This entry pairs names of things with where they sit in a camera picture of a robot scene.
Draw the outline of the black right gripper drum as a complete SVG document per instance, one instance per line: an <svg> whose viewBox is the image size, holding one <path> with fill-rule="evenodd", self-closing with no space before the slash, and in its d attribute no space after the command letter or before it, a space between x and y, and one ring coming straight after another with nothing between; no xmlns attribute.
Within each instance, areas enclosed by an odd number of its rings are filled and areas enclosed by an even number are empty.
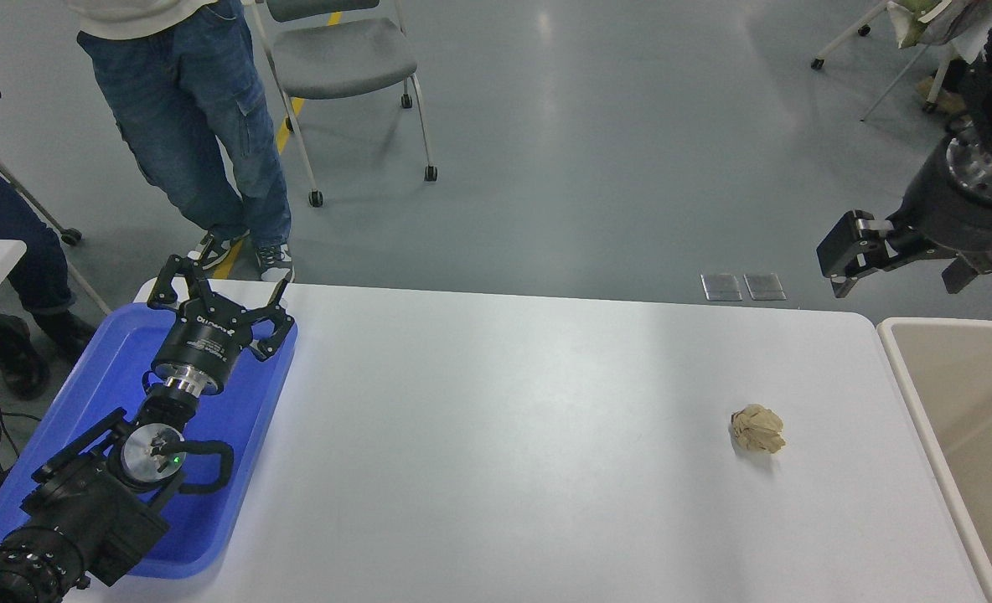
<svg viewBox="0 0 992 603"><path fill-rule="evenodd" d="M901 205L901 257L950 259L949 272L992 272L992 157L936 149Z"/></svg>

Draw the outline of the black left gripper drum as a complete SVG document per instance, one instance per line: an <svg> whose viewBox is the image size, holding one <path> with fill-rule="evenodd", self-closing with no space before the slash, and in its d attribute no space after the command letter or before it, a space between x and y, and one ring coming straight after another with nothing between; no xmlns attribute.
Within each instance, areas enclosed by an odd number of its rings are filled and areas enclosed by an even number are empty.
<svg viewBox="0 0 992 603"><path fill-rule="evenodd" d="M179 306L177 321L155 354L152 371L162 381L201 373L204 394L223 392L244 347L252 340L246 309L227 298L212 302L189 299Z"/></svg>

